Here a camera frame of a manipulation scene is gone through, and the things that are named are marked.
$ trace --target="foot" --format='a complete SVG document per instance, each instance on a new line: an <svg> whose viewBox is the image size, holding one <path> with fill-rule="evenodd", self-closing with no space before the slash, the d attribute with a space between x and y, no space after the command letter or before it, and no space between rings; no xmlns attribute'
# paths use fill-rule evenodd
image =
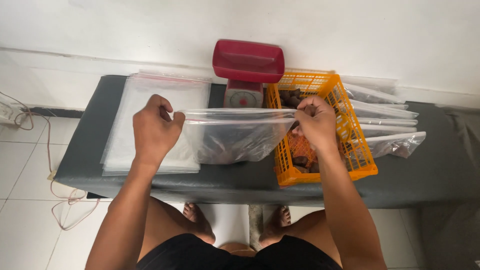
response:
<svg viewBox="0 0 480 270"><path fill-rule="evenodd" d="M202 213L202 210L200 210L196 204L185 203L183 206L183 215L194 223L190 229L192 234L209 244L213 245L213 243L215 243L215 235L213 234L212 227Z"/></svg>
<svg viewBox="0 0 480 270"><path fill-rule="evenodd" d="M280 241L283 235L285 235L285 227L289 225L291 225L290 210L286 206L279 206L273 212L258 242L265 248Z"/></svg>

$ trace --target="scale body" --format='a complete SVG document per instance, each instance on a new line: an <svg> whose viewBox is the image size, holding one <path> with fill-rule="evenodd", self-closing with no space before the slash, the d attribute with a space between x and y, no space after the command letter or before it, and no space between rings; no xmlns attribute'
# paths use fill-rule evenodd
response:
<svg viewBox="0 0 480 270"><path fill-rule="evenodd" d="M262 83L245 82L229 79L225 97L224 108L261 108L264 99L264 86Z"/></svg>

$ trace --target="person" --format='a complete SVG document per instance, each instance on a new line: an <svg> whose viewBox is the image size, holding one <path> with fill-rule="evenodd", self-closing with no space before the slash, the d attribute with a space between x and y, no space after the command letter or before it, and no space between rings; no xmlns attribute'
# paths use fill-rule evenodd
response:
<svg viewBox="0 0 480 270"><path fill-rule="evenodd" d="M310 115L307 105L315 107ZM372 217L338 152L335 112L322 98L302 100L294 132L305 135L317 153L325 210L291 224L288 208L280 206L260 236L263 249L237 253L242 256L212 245L215 235L196 204L186 203L180 213L150 197L152 178L185 121L181 112L173 119L168 112L170 103L153 95L134 115L136 155L98 230L86 270L386 269Z"/></svg>

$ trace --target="white tile floor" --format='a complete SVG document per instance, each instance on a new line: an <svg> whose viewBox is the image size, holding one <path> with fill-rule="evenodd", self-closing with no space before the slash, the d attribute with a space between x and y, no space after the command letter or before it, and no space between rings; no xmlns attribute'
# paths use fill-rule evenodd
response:
<svg viewBox="0 0 480 270"><path fill-rule="evenodd" d="M52 169L56 169L79 122L51 117ZM46 121L34 117L31 131L0 127L0 265L2 269L63 270L84 269L98 228L111 199L102 200L95 211L69 231L62 231L51 214L60 199L50 192L47 159ZM68 196L72 188L55 183L54 192ZM182 203L172 203L182 209ZM56 213L64 226L75 224L95 206L83 199ZM216 246L227 242L248 244L249 222L246 205L200 205L212 224ZM273 211L265 207L264 216ZM292 221L318 208L291 207ZM418 212L414 209L372 209L388 268L424 269Z"/></svg>

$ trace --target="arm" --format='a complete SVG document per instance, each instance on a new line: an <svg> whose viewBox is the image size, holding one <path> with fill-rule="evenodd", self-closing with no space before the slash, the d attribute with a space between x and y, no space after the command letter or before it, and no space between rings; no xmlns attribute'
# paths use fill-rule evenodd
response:
<svg viewBox="0 0 480 270"><path fill-rule="evenodd" d="M375 224L338 152L335 111L320 97L304 99L298 109L300 125L293 132L316 150L326 220L343 268L386 269Z"/></svg>
<svg viewBox="0 0 480 270"><path fill-rule="evenodd" d="M127 179L111 202L88 256L86 270L135 269L145 231L152 177L181 133L185 115L153 95L133 116L136 155Z"/></svg>

